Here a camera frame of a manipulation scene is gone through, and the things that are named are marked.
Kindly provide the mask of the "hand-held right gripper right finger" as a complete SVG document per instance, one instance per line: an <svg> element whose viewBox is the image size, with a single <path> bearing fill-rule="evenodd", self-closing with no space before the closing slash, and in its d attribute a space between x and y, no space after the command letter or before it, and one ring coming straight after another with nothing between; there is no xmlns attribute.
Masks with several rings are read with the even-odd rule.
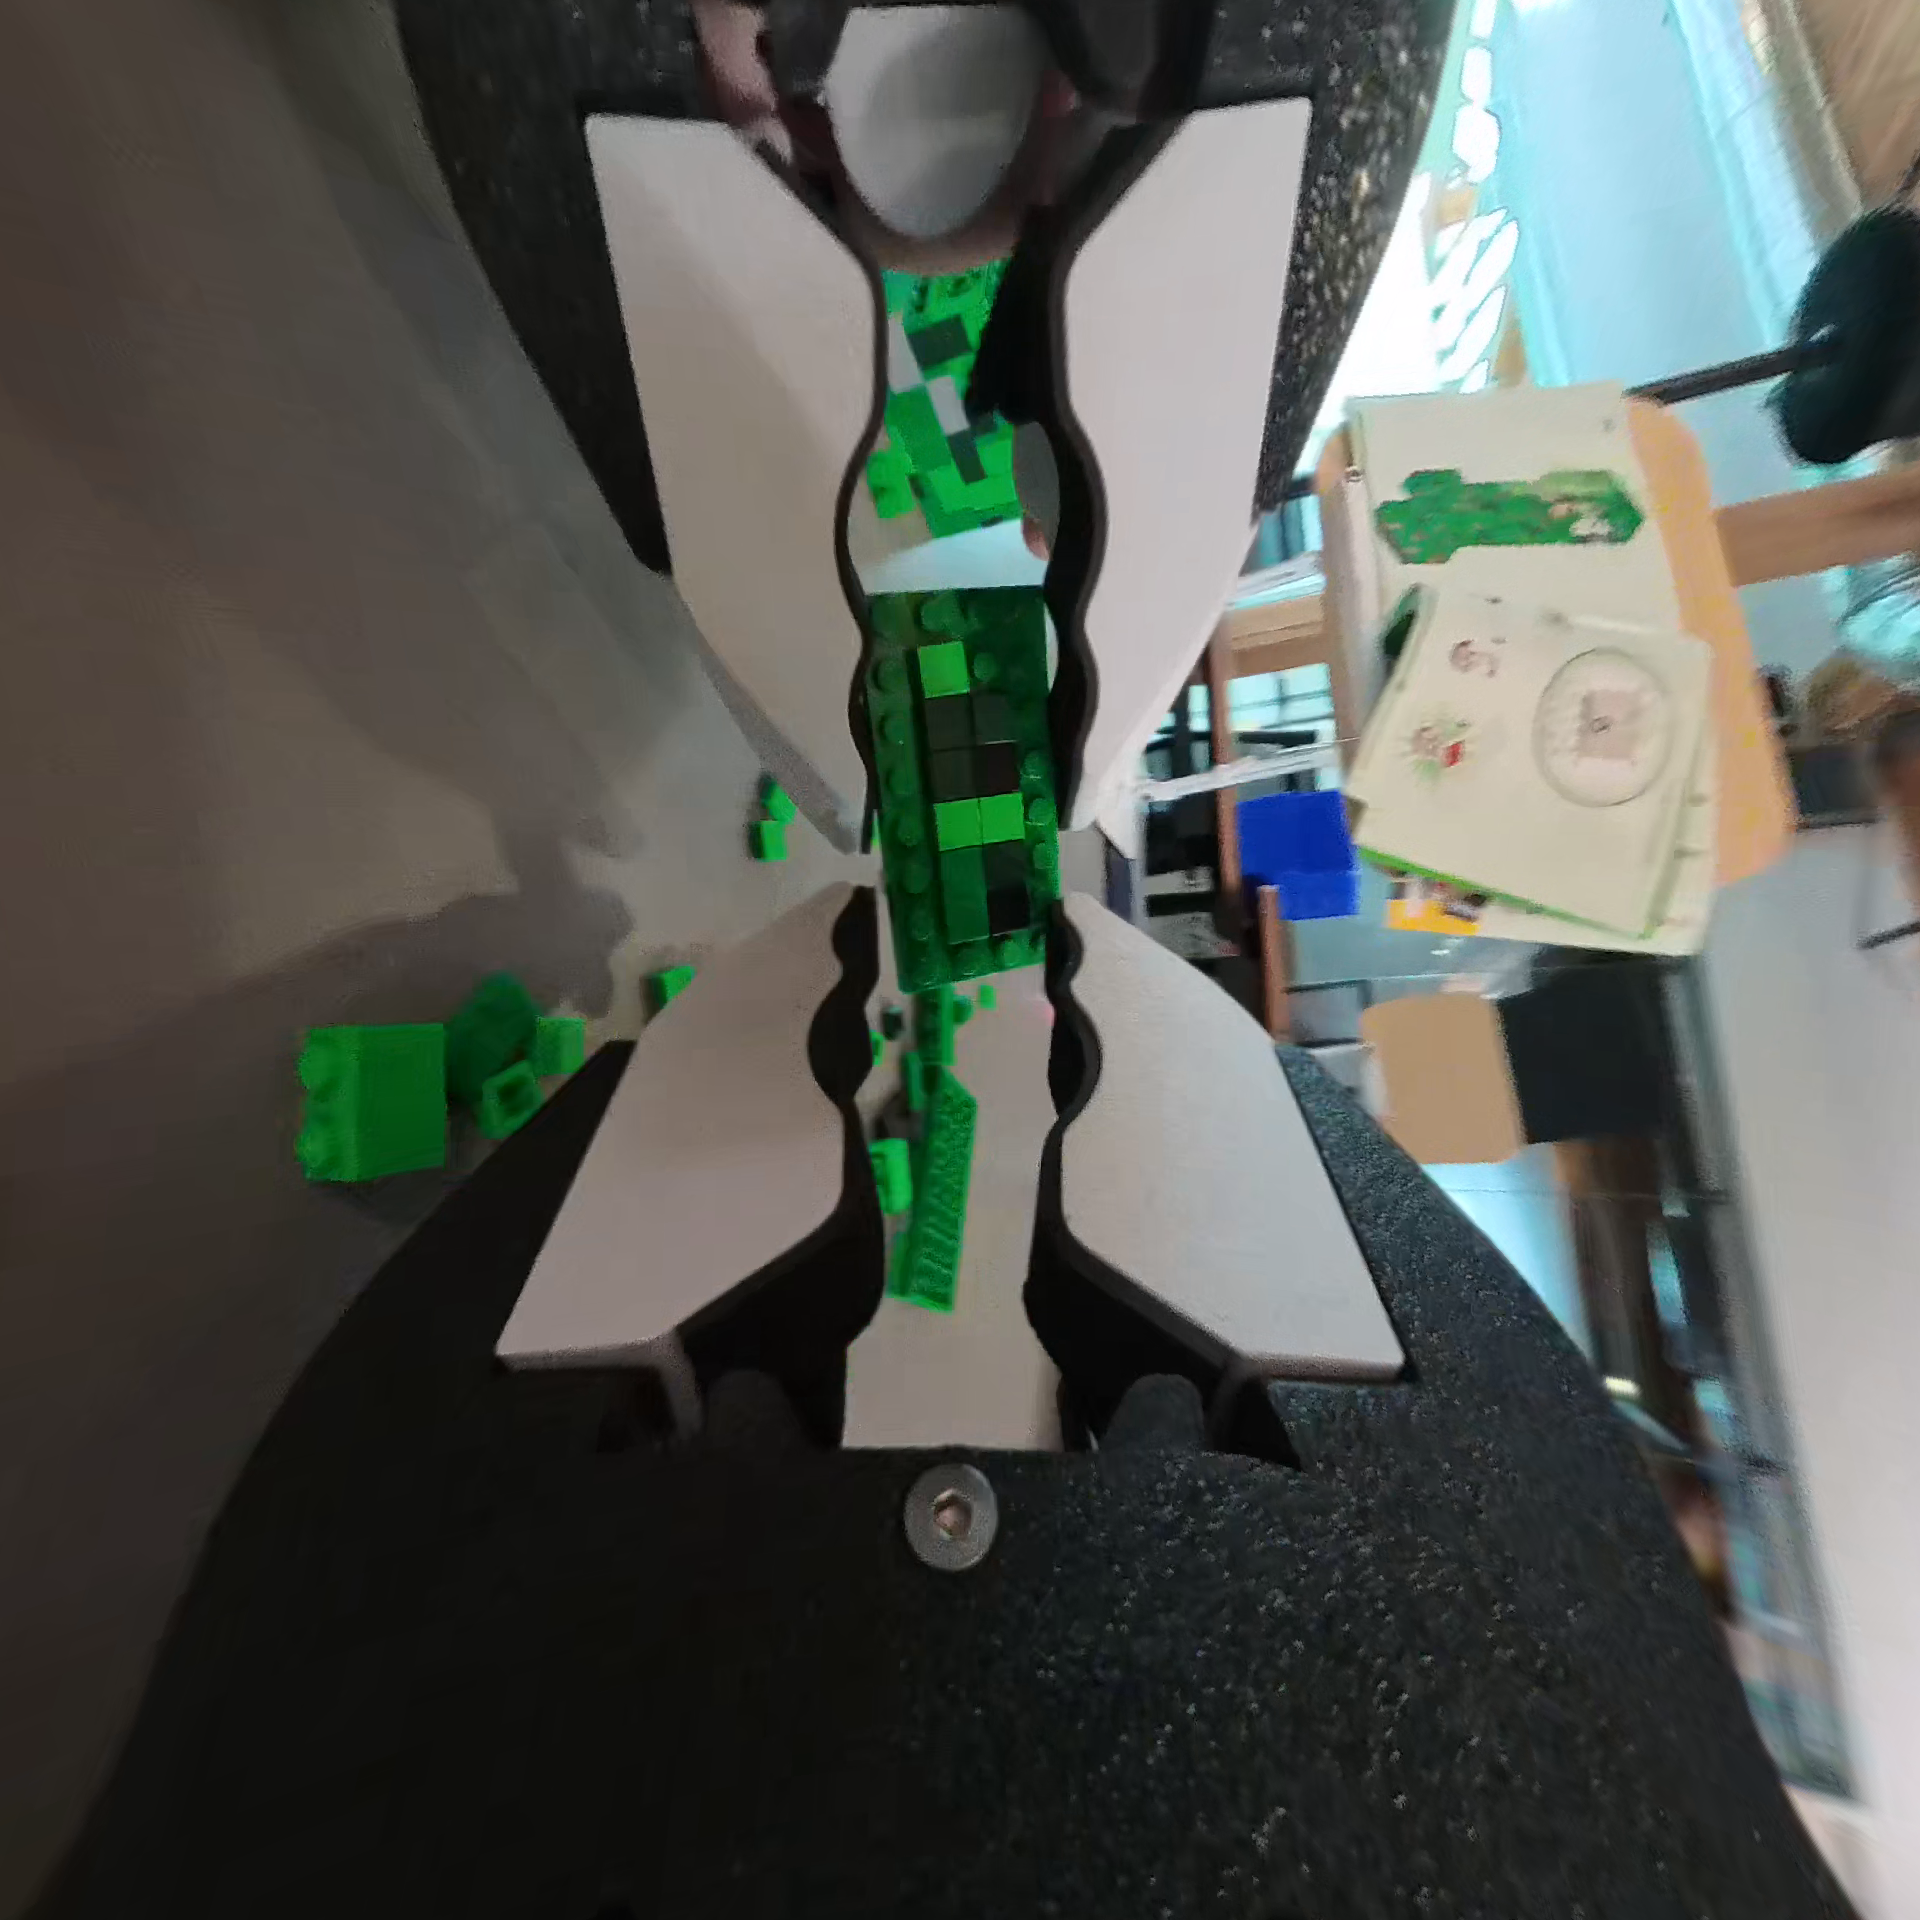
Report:
<svg viewBox="0 0 1920 1920"><path fill-rule="evenodd" d="M1027 1318L1062 1381L1392 1381L1406 1352L1276 1042L1101 901L1046 928Z"/></svg>

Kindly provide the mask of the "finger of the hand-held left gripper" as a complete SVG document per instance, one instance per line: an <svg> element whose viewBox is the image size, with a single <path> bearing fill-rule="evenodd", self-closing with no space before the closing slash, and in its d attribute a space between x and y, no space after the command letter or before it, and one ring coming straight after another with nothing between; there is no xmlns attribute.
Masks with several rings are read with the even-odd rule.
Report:
<svg viewBox="0 0 1920 1920"><path fill-rule="evenodd" d="M1044 596L1062 823L1138 837L1140 756L1214 634L1257 521L1312 102L1112 134L1046 260Z"/></svg>
<svg viewBox="0 0 1920 1920"><path fill-rule="evenodd" d="M880 422L877 278L722 122L597 112L586 145L672 585L765 767L852 854L849 500Z"/></svg>

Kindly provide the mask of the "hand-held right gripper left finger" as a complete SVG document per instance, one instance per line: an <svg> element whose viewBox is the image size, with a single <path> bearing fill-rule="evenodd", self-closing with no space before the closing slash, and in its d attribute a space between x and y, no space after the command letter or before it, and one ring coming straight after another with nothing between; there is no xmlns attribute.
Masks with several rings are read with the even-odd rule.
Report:
<svg viewBox="0 0 1920 1920"><path fill-rule="evenodd" d="M857 1094L873 1071L870 885L832 881L701 962L642 1028L497 1340L520 1368L692 1365L750 1295L842 1244L832 1352L877 1306L880 1216Z"/></svg>

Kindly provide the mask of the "small green lego pieces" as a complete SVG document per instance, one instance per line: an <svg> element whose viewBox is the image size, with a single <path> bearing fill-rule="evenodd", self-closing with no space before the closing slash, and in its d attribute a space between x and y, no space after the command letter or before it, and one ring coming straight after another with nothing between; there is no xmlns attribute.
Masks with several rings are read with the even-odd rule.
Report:
<svg viewBox="0 0 1920 1920"><path fill-rule="evenodd" d="M780 863L788 852L788 829L801 809L772 775L762 775L748 821L748 852L762 863ZM870 1125L870 1167L880 1212L906 1221L921 1188L921 1142L929 1129L938 1073L954 1064L954 1034L971 1020L973 998L954 985L917 993L912 1005L884 1000L870 1028L876 1068L897 1068L897 1087L880 1104Z"/></svg>

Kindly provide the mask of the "green tiled lego plate assembly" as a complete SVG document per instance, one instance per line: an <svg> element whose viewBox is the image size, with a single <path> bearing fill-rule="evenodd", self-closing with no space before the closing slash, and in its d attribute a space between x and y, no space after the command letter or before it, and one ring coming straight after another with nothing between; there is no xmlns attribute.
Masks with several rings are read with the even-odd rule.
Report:
<svg viewBox="0 0 1920 1920"><path fill-rule="evenodd" d="M904 991L1036 967L1061 894L1042 590L873 596L861 685Z"/></svg>

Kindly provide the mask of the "large bare green lego plate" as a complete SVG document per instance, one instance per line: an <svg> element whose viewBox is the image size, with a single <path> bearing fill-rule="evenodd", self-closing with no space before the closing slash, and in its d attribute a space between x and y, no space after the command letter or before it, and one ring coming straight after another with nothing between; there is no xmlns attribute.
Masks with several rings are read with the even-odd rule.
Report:
<svg viewBox="0 0 1920 1920"><path fill-rule="evenodd" d="M976 1150L976 1096L950 1068L929 1080L924 1138L909 1161L915 1194L886 1261L886 1295L926 1311L954 1311Z"/></svg>

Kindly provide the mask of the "blurred green lego cluster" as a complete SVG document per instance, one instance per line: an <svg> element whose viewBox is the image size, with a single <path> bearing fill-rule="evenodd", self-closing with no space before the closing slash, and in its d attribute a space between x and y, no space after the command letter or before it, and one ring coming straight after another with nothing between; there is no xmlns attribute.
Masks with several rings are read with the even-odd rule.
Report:
<svg viewBox="0 0 1920 1920"><path fill-rule="evenodd" d="M297 1054L296 1158L312 1184L444 1167L457 1122L512 1138L586 1056L587 1021L546 1012L510 973L483 978L444 1021L313 1026Z"/></svg>

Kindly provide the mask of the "lego instruction booklet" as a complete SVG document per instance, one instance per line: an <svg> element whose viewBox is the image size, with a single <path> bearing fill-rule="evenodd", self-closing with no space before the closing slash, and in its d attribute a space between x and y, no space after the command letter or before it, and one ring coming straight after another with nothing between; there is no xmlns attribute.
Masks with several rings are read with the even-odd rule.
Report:
<svg viewBox="0 0 1920 1920"><path fill-rule="evenodd" d="M1684 625L1622 390L1366 397L1348 446L1374 596L1357 854L1486 937L1701 953L1713 646Z"/></svg>

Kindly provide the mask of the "tan rounded board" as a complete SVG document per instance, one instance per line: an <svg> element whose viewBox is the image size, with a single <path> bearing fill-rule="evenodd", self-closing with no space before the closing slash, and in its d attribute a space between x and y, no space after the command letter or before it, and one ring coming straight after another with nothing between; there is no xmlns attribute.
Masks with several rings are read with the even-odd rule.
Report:
<svg viewBox="0 0 1920 1920"><path fill-rule="evenodd" d="M1528 1144L1497 998L1433 991L1361 1012L1384 1129L1424 1166L1496 1166Z"/></svg>
<svg viewBox="0 0 1920 1920"><path fill-rule="evenodd" d="M1651 517L1665 542L1681 623L1713 648L1716 887L1729 889L1779 863L1796 832L1785 750L1721 543L1705 454L1675 412L1630 397L1626 414L1649 482Z"/></svg>

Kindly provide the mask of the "black fuzzy microphone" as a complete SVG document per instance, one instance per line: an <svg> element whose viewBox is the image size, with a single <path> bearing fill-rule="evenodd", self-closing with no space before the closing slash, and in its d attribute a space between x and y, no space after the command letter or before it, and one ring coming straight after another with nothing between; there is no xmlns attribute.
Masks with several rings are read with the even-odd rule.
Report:
<svg viewBox="0 0 1920 1920"><path fill-rule="evenodd" d="M1828 245L1792 312L1800 364L1773 392L1795 460L1838 465L1917 436L1917 213L1867 209Z"/></svg>

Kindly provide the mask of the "green lego wall panel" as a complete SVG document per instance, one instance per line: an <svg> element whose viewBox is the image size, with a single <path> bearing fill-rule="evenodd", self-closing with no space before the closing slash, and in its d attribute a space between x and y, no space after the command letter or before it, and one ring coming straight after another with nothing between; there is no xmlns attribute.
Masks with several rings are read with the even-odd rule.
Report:
<svg viewBox="0 0 1920 1920"><path fill-rule="evenodd" d="M954 274L886 271L880 431L867 485L880 521L920 518L929 536L1020 521L1016 430L970 401L970 381L1005 262Z"/></svg>

